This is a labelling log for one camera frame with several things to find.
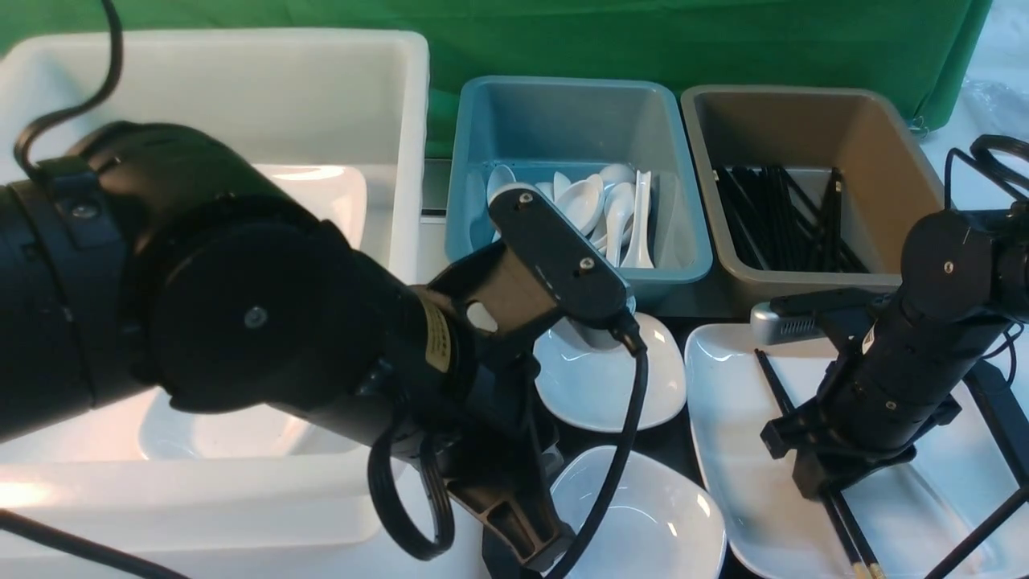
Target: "ceramic spoon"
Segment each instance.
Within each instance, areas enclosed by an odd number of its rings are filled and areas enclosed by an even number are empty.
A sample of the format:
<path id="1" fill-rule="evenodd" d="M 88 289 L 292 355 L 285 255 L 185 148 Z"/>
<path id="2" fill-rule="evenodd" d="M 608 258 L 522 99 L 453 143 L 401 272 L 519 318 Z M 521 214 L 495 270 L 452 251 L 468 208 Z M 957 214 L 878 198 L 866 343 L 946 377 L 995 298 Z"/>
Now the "ceramic spoon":
<path id="1" fill-rule="evenodd" d="M 497 197 L 497 193 L 500 189 L 506 185 L 509 185 L 517 181 L 514 178 L 514 172 L 511 168 L 506 165 L 497 165 L 493 168 L 493 172 L 490 173 L 490 180 L 486 183 L 486 204 L 489 206 L 493 203 L 493 200 Z"/>
<path id="2" fill-rule="evenodd" d="M 636 216 L 633 234 L 626 251 L 624 267 L 653 268 L 650 252 L 647 250 L 647 225 L 650 215 L 650 171 L 636 172 Z"/>
<path id="3" fill-rule="evenodd" d="M 634 217 L 629 217 L 626 221 L 626 228 L 622 230 L 622 246 L 625 247 L 629 243 L 629 239 L 632 238 L 633 233 L 633 221 Z M 607 252 L 607 219 L 601 219 L 597 222 L 597 228 L 593 229 L 596 232 L 598 229 L 603 230 L 603 234 L 597 234 L 596 237 L 590 237 L 590 243 L 597 248 L 598 251 Z"/>
<path id="4" fill-rule="evenodd" d="M 633 171 L 629 165 L 623 165 L 622 162 L 608 165 L 601 169 L 598 174 L 604 180 L 604 190 L 610 190 L 611 187 L 618 183 L 636 182 L 636 171 Z"/>
<path id="5" fill-rule="evenodd" d="M 572 184 L 571 180 L 565 176 L 561 171 L 556 171 L 554 173 L 554 202 L 557 203 L 559 198 L 568 190 Z"/>
<path id="6" fill-rule="evenodd" d="M 554 201 L 554 183 L 540 181 L 536 183 L 536 188 L 539 189 L 539 192 L 543 193 L 543 196 Z"/>
<path id="7" fill-rule="evenodd" d="M 622 236 L 629 217 L 633 216 L 634 197 L 632 183 L 618 183 L 611 188 L 607 203 L 604 204 L 604 214 L 607 217 L 607 260 L 614 266 L 622 262 Z"/>
<path id="8" fill-rule="evenodd" d="M 557 206 L 582 234 L 589 234 L 597 226 L 604 212 L 600 204 L 600 189 L 591 180 L 572 183 L 558 200 Z"/>

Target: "green backdrop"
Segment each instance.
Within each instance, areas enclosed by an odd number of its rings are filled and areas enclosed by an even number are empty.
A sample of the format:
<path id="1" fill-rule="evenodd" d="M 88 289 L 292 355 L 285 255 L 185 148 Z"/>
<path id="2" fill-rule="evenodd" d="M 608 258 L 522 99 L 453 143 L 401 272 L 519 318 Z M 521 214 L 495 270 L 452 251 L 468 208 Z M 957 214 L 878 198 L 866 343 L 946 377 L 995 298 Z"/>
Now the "green backdrop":
<path id="1" fill-rule="evenodd" d="M 104 29 L 97 0 L 4 0 L 0 52 Z M 866 87 L 913 122 L 947 122 L 991 0 L 117 0 L 130 29 L 353 27 L 429 40 L 431 156 L 484 74 Z"/>

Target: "gray plastic bin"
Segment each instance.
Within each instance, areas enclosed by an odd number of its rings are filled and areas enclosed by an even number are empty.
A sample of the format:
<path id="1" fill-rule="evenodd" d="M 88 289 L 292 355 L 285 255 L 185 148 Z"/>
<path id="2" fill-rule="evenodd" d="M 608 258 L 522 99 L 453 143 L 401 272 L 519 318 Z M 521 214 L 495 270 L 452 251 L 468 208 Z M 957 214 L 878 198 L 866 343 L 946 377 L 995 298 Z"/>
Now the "gray plastic bin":
<path id="1" fill-rule="evenodd" d="M 788 86 L 697 86 L 682 95 L 718 265 L 706 295 L 744 317 L 778 296 L 837 287 L 890 292 L 915 222 L 943 209 L 943 185 L 896 109 L 866 91 Z M 744 264 L 730 234 L 714 168 L 782 165 L 820 203 L 828 169 L 847 185 L 843 238 L 872 273 L 762 270 Z M 723 312 L 713 313 L 718 316 Z"/>
<path id="2" fill-rule="evenodd" d="M 651 171 L 650 248 L 655 268 L 620 268 L 647 312 L 711 268 L 713 253 L 675 96 L 650 82 L 488 76 L 461 91 L 447 256 L 487 245 L 493 226 L 486 181 L 503 162 L 538 182 L 562 171 L 573 181 L 610 162 Z"/>

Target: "white plastic bin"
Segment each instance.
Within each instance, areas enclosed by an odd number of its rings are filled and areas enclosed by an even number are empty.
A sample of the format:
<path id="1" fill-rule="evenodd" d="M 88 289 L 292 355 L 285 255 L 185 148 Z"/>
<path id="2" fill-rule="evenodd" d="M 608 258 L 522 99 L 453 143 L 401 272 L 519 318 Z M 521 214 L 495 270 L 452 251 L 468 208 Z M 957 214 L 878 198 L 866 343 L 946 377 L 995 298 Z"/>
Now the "white plastic bin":
<path id="1" fill-rule="evenodd" d="M 49 36 L 0 61 L 0 182 L 24 177 L 2 151 L 33 118 L 94 93 L 108 50 L 106 34 Z M 127 119 L 194 126 L 251 162 L 354 166 L 368 184 L 361 249 L 414 282 L 427 94 L 428 45 L 415 33 L 133 32 L 113 97 L 46 133 L 33 157 Z M 366 447 L 316 429 L 300 456 L 148 461 L 134 437 L 153 400 L 0 445 L 0 508 L 136 552 L 342 544 L 378 531 Z M 0 534 L 0 559 L 54 553 Z"/>

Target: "chopsticks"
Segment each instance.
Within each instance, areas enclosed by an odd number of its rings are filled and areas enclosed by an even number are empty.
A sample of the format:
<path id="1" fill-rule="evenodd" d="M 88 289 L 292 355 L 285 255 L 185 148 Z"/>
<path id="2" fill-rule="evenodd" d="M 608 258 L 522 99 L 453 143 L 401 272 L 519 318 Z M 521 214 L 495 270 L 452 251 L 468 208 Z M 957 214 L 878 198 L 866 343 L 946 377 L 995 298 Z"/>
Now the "chopsticks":
<path id="1" fill-rule="evenodd" d="M 761 372 L 769 384 L 769 389 L 772 390 L 772 395 L 775 396 L 779 411 L 784 415 L 789 414 L 793 411 L 793 403 L 790 402 L 786 389 L 779 381 L 775 369 L 772 368 L 772 362 L 769 361 L 768 355 L 764 351 L 755 350 L 754 356 L 757 357 L 757 364 L 761 367 Z M 825 513 L 832 523 L 837 537 L 840 538 L 840 544 L 843 546 L 844 552 L 847 553 L 847 560 L 854 568 L 856 577 L 863 579 L 871 576 L 874 579 L 886 579 L 883 569 L 879 566 L 879 559 L 876 558 L 876 553 L 872 550 L 872 545 L 868 544 L 867 538 L 861 532 L 861 527 L 854 517 L 854 512 L 847 505 L 847 501 L 844 500 L 843 494 L 839 491 L 827 492 L 822 494 L 821 499 Z"/>
<path id="2" fill-rule="evenodd" d="M 765 269 L 868 272 L 842 237 L 845 183 L 839 169 L 831 170 L 821 207 L 779 165 L 717 168 L 715 181 L 733 245 L 747 264 L 755 266 L 756 258 Z"/>

